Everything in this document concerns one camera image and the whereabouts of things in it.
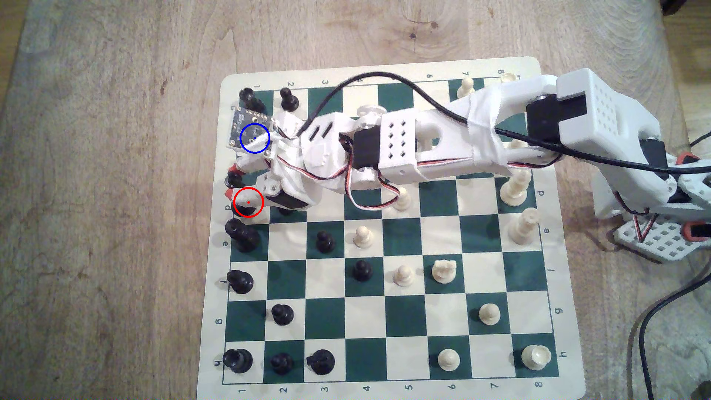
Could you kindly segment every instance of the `white pawn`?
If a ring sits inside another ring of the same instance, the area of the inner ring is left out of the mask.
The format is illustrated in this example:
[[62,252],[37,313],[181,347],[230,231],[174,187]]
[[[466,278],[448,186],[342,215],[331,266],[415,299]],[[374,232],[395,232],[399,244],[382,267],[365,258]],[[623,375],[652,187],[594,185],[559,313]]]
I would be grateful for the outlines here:
[[513,176],[501,185],[499,195],[501,201],[509,206],[516,207],[526,201],[526,189],[531,182],[530,169],[514,169]]
[[373,232],[367,226],[359,226],[355,230],[353,244],[360,248],[369,248],[373,244]]
[[491,302],[479,308],[479,319],[486,325],[496,325],[501,319],[501,311]]
[[439,283],[450,283],[456,276],[456,261],[436,260],[432,266],[432,277]]
[[392,206],[398,211],[405,211],[412,204],[412,198],[410,198],[406,188],[398,186],[397,189],[400,190],[400,197],[397,198],[397,201]]
[[395,278],[393,280],[395,281],[395,283],[397,283],[398,286],[406,288],[407,286],[410,286],[415,280],[415,272],[407,265],[401,265],[397,268],[397,271],[395,272]]
[[537,209],[529,207],[512,221],[508,226],[508,237],[517,244],[527,245],[533,240],[533,230],[538,226],[540,213]]
[[464,96],[474,92],[474,80],[471,78],[464,78],[461,80],[461,86],[456,90],[456,98],[461,99]]
[[521,361],[526,368],[540,371],[550,362],[550,350],[546,346],[531,344],[521,352]]
[[459,367],[459,354],[452,349],[444,349],[439,352],[437,363],[445,371],[454,371]]

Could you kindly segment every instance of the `black pawn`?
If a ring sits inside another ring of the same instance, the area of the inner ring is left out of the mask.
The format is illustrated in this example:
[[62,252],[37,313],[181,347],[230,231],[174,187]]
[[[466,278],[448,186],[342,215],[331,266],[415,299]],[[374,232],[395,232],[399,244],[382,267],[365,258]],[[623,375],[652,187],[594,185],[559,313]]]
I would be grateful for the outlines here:
[[240,100],[244,102],[245,108],[250,111],[264,113],[267,109],[264,103],[255,96],[254,90],[250,88],[244,88],[240,90]]
[[279,353],[273,356],[269,363],[278,375],[284,375],[294,367],[294,359],[287,353]]
[[358,260],[353,267],[353,277],[360,282],[365,282],[373,276],[373,266],[365,261]]
[[284,111],[294,112],[299,108],[299,99],[297,96],[292,95],[291,89],[282,88],[279,94],[282,96],[282,109]]
[[236,374],[244,374],[252,367],[252,353],[246,349],[229,349],[223,354],[225,367]]
[[306,358],[306,363],[318,375],[326,375],[333,371],[333,366],[336,364],[336,359],[330,351],[320,349],[314,355]]
[[330,253],[336,247],[336,241],[333,235],[326,231],[320,231],[316,234],[316,248],[322,253]]
[[276,304],[272,307],[272,317],[277,325],[288,325],[294,320],[294,310],[285,304]]
[[255,280],[249,273],[240,270],[231,270],[227,273],[227,282],[232,286],[232,289],[244,295],[249,293],[255,285]]
[[243,253],[256,249],[262,241],[256,229],[246,226],[236,218],[230,219],[225,223],[225,232],[236,242],[237,249]]

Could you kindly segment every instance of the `chess mat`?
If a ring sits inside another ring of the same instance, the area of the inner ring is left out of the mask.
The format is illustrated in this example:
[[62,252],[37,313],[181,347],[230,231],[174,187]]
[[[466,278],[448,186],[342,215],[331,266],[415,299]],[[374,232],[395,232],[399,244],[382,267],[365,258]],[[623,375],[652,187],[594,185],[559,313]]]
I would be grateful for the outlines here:
[[[499,83],[505,72],[519,78],[540,74],[533,58],[504,58],[228,76],[220,93],[198,398],[582,397],[582,356],[554,167],[533,170],[527,199],[517,207],[498,198],[506,178],[478,173],[404,185],[412,206],[403,212],[361,211],[325,189],[321,203],[308,211],[283,216],[265,207],[254,218],[241,218],[261,237],[249,253],[239,252],[226,235],[232,212],[223,181],[235,154],[225,144],[239,90],[254,88],[272,115],[281,110],[279,89],[290,87],[300,101],[294,114],[305,119],[334,85],[372,70],[403,75],[439,102],[455,100],[466,76],[481,89]],[[369,78],[344,88],[321,114],[356,117],[356,109],[367,104],[388,111],[432,108],[402,83]],[[525,134],[525,115],[499,126]],[[245,184],[261,173],[245,175]],[[392,194],[375,189],[355,191],[353,197],[359,204],[379,204]],[[506,229],[528,207],[540,211],[540,229],[530,245],[520,246]],[[358,226],[373,232],[371,247],[353,245]],[[336,239],[333,252],[316,249],[319,231]],[[361,259],[374,270],[364,283],[352,276]],[[431,274],[440,259],[457,264],[454,281],[446,285]],[[400,265],[416,271],[410,287],[392,281]],[[225,280],[230,269],[250,273],[254,288],[235,293]],[[479,307],[488,302],[501,310],[501,321],[493,326],[478,319]],[[291,324],[274,323],[269,311],[275,304],[294,309]],[[552,353],[540,371],[527,369],[520,359],[529,344],[543,344]],[[225,350],[239,348],[254,357],[244,374],[221,362]],[[452,372],[437,364],[446,348],[460,356]],[[305,365],[318,349],[336,358],[330,374],[317,375]],[[269,358],[280,352],[294,358],[286,375],[269,366]]]

